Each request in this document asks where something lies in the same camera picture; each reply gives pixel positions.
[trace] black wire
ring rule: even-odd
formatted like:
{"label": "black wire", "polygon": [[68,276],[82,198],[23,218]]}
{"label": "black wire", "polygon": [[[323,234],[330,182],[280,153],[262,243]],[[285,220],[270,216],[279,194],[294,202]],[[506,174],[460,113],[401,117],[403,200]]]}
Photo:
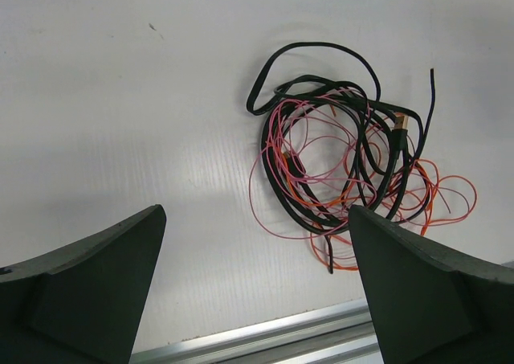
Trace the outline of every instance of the black wire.
{"label": "black wire", "polygon": [[[271,66],[273,65],[273,63],[283,53],[298,47],[329,47],[337,49],[339,51],[343,51],[344,53],[347,53],[356,58],[357,60],[359,60],[368,70],[368,73],[371,75],[373,79],[373,82],[375,84],[376,100],[369,100],[364,89],[362,89],[358,84],[355,84],[351,81],[333,81],[325,79],[320,76],[303,75],[297,77],[294,80],[279,85],[275,89],[275,95],[266,104],[264,104],[260,108],[255,108],[255,102],[262,90],[264,82],[267,78],[269,71],[271,70]],[[302,83],[317,84],[318,87],[310,92],[303,92],[299,94],[288,93],[289,89],[292,86]],[[378,81],[377,75],[375,74],[374,70],[371,68],[369,63],[355,51],[352,51],[351,49],[343,47],[338,44],[324,42],[301,42],[289,44],[275,52],[264,64],[263,69],[257,76],[254,86],[251,89],[250,95],[247,99],[248,112],[256,116],[263,115],[265,113],[273,112],[276,108],[279,107],[279,104],[281,104],[281,122],[288,122],[288,125],[284,123],[284,125],[281,126],[279,130],[279,122],[275,119],[273,120],[273,125],[270,127],[270,120],[272,114],[269,113],[264,124],[261,135],[261,150],[263,151],[262,160],[267,178],[271,184],[272,189],[275,191],[275,194],[278,200],[280,201],[281,205],[284,207],[285,211],[293,218],[293,220],[295,220],[301,227],[312,233],[324,235],[325,241],[327,242],[328,246],[328,270],[331,273],[333,272],[333,252],[332,244],[330,242],[330,236],[347,231],[349,228],[348,224],[342,226],[343,222],[340,219],[338,219],[334,215],[330,215],[330,213],[323,207],[323,205],[319,204],[319,200],[316,198],[316,196],[306,183],[300,183],[299,185],[302,188],[302,190],[304,190],[305,194],[311,199],[312,203],[314,203],[316,209],[320,212],[320,215],[317,215],[314,211],[309,210],[300,202],[297,202],[293,197],[284,193],[285,190],[289,189],[289,186],[286,186],[285,184],[285,176],[283,176],[281,172],[277,170],[273,149],[270,148],[270,146],[268,146],[268,136],[271,134],[272,137],[275,137],[279,131],[281,131],[282,134],[285,136],[288,133],[288,131],[292,129],[292,127],[299,121],[299,119],[293,119],[292,121],[289,121],[288,118],[292,114],[295,114],[296,117],[303,117],[309,114],[310,112],[314,111],[316,108],[326,105],[327,100],[319,98],[319,96],[325,95],[327,92],[330,92],[332,90],[338,90],[340,88],[349,88],[356,90],[355,92],[353,92],[352,95],[348,95],[346,93],[331,94],[331,100],[334,101],[330,102],[331,106],[333,106],[334,108],[338,108],[343,113],[345,113],[350,118],[350,120],[355,124],[357,129],[355,156],[353,158],[352,165],[349,170],[348,178],[361,179],[364,182],[367,182],[371,185],[372,182],[370,180],[368,172],[365,169],[366,164],[369,164],[374,172],[380,174],[382,176],[382,180],[379,186],[375,189],[375,199],[373,199],[371,202],[366,201],[364,187],[360,183],[357,184],[359,196],[364,205],[373,211],[380,206],[383,199],[388,197],[395,197],[394,202],[390,208],[390,211],[386,215],[387,219],[392,219],[396,215],[398,208],[402,203],[403,197],[406,192],[406,186],[410,171],[413,167],[416,167],[415,162],[421,157],[423,147],[425,146],[428,129],[430,127],[430,121],[435,106],[434,69],[430,70],[430,86],[432,91],[432,101],[430,104],[430,111],[426,119],[425,127],[423,128],[422,120],[416,112],[408,108],[403,108],[397,105],[381,102],[380,82]],[[305,108],[300,115],[298,115],[296,103],[294,103],[293,101],[285,101],[286,99],[305,100],[308,102],[308,107]],[[414,153],[412,154],[409,153],[408,147],[406,145],[403,148],[398,147],[398,140],[385,121],[384,117],[394,121],[397,113],[406,115],[414,119],[414,121],[417,123],[419,131],[418,144],[416,146],[416,149],[414,150]],[[388,142],[390,150],[389,157],[387,159],[387,165],[384,170],[380,168],[380,166],[377,163],[377,160],[374,158],[370,145],[365,135],[367,129],[370,126],[374,125],[378,126],[381,132],[384,134],[385,140]],[[362,150],[364,150],[365,161],[361,159]],[[402,155],[402,167],[400,168],[400,170],[395,171],[397,160],[399,159],[400,155]],[[283,177],[274,178],[274,175],[282,175]],[[391,180],[395,175],[400,176],[394,186],[393,191],[388,192],[390,190]],[[345,183],[341,191],[341,195],[343,195],[347,191],[347,189],[349,188],[349,184],[350,182]],[[425,181],[425,185],[428,190],[429,185],[427,181]],[[296,190],[296,188],[292,188],[294,190],[294,193],[298,195],[298,191]],[[403,223],[405,221],[409,221],[413,218],[416,218],[426,209],[430,202],[430,190],[428,191],[429,194],[426,195],[426,198],[423,201],[421,208],[416,213],[411,215],[409,218],[404,219],[400,222]]]}

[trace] white table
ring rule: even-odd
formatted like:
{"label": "white table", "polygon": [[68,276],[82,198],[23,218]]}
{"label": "white table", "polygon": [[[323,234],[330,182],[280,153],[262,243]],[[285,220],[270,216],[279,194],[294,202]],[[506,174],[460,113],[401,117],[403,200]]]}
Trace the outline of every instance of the white table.
{"label": "white table", "polygon": [[[163,204],[135,351],[363,297],[358,274],[330,276],[305,242],[267,235],[249,210],[263,121],[246,112],[246,96],[265,59],[293,41],[357,50],[382,99],[422,117],[435,67],[424,154],[470,178],[479,205],[428,236],[514,260],[514,0],[0,0],[0,9],[0,266]],[[305,72],[373,90],[355,60],[310,49],[284,57],[268,88]],[[255,183],[263,220],[299,234],[262,174]]]}

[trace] cable bundle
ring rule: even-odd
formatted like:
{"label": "cable bundle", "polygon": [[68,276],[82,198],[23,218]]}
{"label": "cable bundle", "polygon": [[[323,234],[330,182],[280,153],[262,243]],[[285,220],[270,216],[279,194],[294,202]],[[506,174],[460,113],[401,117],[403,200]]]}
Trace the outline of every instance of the cable bundle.
{"label": "cable bundle", "polygon": [[[275,95],[265,105],[255,108],[255,101],[272,64],[284,52],[297,47],[330,47],[358,59],[373,79],[375,100],[370,100],[364,89],[351,81],[333,81],[320,76],[304,75],[278,86]],[[292,86],[305,83],[315,84],[316,88],[310,92],[289,93]],[[318,260],[328,266],[330,273],[334,269],[357,270],[351,240],[340,235],[349,228],[348,212],[353,204],[360,204],[373,211],[380,209],[383,212],[381,214],[396,223],[418,224],[422,227],[421,235],[425,234],[429,226],[461,221],[475,208],[476,190],[466,178],[456,175],[440,178],[437,166],[421,159],[435,104],[433,69],[430,70],[430,84],[432,100],[423,125],[416,112],[381,102],[380,83],[371,66],[355,51],[341,45],[289,44],[272,55],[259,73],[247,100],[250,113],[268,113],[262,131],[259,157],[278,200],[286,212],[310,232],[307,238],[311,241],[312,250]],[[351,129],[340,122],[338,117],[341,115],[352,122]],[[415,144],[407,132],[408,119],[414,120],[417,125],[418,140]],[[326,123],[340,135],[311,138],[308,134],[309,121],[311,125],[313,122]],[[302,145],[294,146],[292,130],[299,122],[303,122],[306,128],[305,135]],[[338,141],[345,151],[335,167],[321,174],[310,175],[301,156],[306,148],[320,139]],[[429,177],[426,170],[428,166],[434,169],[435,180]],[[409,181],[413,178],[421,178],[421,187],[409,187]],[[472,204],[458,191],[441,186],[441,182],[449,178],[460,178],[471,186],[474,193]],[[327,191],[316,193],[316,185],[318,190]],[[438,196],[451,212],[441,190],[449,190],[462,197],[467,204],[467,213],[453,219],[432,219],[434,200]],[[403,202],[406,196],[415,201],[412,207],[407,207]],[[424,217],[424,223],[415,223],[413,220],[420,215]],[[316,237],[324,238],[326,250],[316,245]],[[344,256],[334,255],[334,241],[349,247]]]}

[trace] tabletop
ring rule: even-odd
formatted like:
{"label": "tabletop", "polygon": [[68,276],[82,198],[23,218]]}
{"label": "tabletop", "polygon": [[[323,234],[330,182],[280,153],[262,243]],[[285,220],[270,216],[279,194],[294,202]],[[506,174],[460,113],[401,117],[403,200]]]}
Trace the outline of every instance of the tabletop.
{"label": "tabletop", "polygon": [[[373,66],[382,99],[437,104],[424,154],[475,184],[464,222],[427,233],[495,263],[514,260],[514,0],[0,0],[0,266],[49,252],[160,203],[168,223],[134,351],[364,296],[304,241],[254,220],[248,174],[263,119],[245,109],[267,57],[329,41]],[[317,48],[267,83],[364,68]],[[302,234],[262,172],[261,220]]]}

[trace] coiled black cable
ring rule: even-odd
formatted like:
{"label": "coiled black cable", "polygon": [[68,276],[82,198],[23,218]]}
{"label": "coiled black cable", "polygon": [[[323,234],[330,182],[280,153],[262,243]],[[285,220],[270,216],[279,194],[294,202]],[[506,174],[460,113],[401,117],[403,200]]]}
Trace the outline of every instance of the coiled black cable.
{"label": "coiled black cable", "polygon": [[[284,84],[279,85],[275,89],[275,95],[260,108],[255,108],[255,101],[259,96],[264,82],[267,78],[269,71],[273,63],[285,52],[290,51],[298,47],[329,47],[343,51],[357,60],[359,60],[368,73],[371,75],[375,84],[375,100],[370,100],[364,89],[358,84],[351,81],[343,80],[329,80],[324,77],[315,75],[303,75],[299,76],[294,80],[288,81]],[[310,92],[303,92],[298,94],[288,93],[290,88],[295,84],[310,83],[317,84],[317,88]],[[263,166],[266,171],[267,178],[274,190],[278,200],[284,207],[285,211],[304,229],[318,234],[324,235],[328,245],[329,255],[329,271],[333,273],[333,251],[332,244],[330,242],[330,236],[340,234],[348,230],[348,224],[341,222],[339,218],[331,215],[326,208],[322,205],[316,205],[317,214],[313,210],[309,209],[305,205],[295,200],[290,194],[285,194],[284,191],[288,188],[293,189],[296,194],[298,191],[295,190],[294,186],[287,186],[285,178],[275,178],[274,175],[282,175],[280,170],[276,167],[275,154],[272,149],[268,146],[268,138],[274,137],[279,131],[285,135],[299,120],[291,120],[290,123],[279,127],[279,121],[273,120],[271,122],[271,115],[276,108],[280,107],[280,116],[283,118],[280,122],[288,121],[288,117],[292,114],[298,114],[297,103],[291,100],[302,100],[308,102],[308,107],[300,113],[300,117],[307,115],[315,109],[330,104],[334,108],[345,113],[353,121],[357,128],[357,139],[355,144],[355,156],[351,161],[351,167],[349,169],[348,178],[361,179],[369,185],[372,185],[370,176],[365,168],[366,163],[369,164],[373,171],[382,176],[380,184],[376,187],[376,194],[374,198],[366,198],[365,186],[357,184],[358,194],[363,204],[370,210],[376,210],[381,202],[385,198],[394,198],[394,202],[390,207],[389,213],[385,216],[387,219],[392,219],[398,211],[402,203],[402,199],[406,192],[406,186],[409,179],[410,171],[416,166],[416,161],[420,158],[423,147],[426,142],[428,129],[430,127],[430,121],[434,111],[435,105],[435,87],[434,87],[434,70],[430,70],[430,84],[432,100],[430,104],[430,111],[426,119],[425,126],[419,115],[408,109],[393,104],[387,104],[380,101],[381,86],[380,82],[371,68],[369,63],[358,53],[352,51],[347,47],[343,47],[334,43],[324,42],[302,42],[292,43],[274,53],[268,61],[264,64],[263,69],[257,76],[253,88],[250,91],[250,95],[247,99],[247,110],[253,115],[263,115],[268,113],[267,120],[263,126],[261,135],[261,150]],[[329,92],[337,91],[339,89],[353,90],[350,93],[345,92],[333,92],[331,93],[331,101],[328,102],[326,99],[320,96],[326,95]],[[418,144],[413,153],[409,152],[409,148],[406,142],[406,129],[400,127],[399,129],[391,129],[386,123],[386,118],[391,121],[396,121],[398,116],[410,117],[414,119],[418,126]],[[389,157],[385,169],[382,169],[375,159],[368,139],[366,137],[366,131],[369,127],[377,126],[385,135],[385,139],[389,146]],[[362,159],[359,154],[361,151],[365,154],[365,159]],[[402,165],[397,170],[398,159],[402,156]],[[302,165],[299,159],[295,158],[294,155],[288,160],[288,166],[291,171],[297,172],[299,176],[304,173]],[[350,181],[347,181],[341,189],[341,196],[347,192],[350,186]],[[300,183],[300,187],[304,193],[311,199],[312,203],[319,202],[307,183]],[[427,189],[429,194],[426,195],[421,207],[413,213],[409,218],[403,219],[402,222],[410,221],[411,219],[419,216],[427,207],[430,202],[430,189]]]}

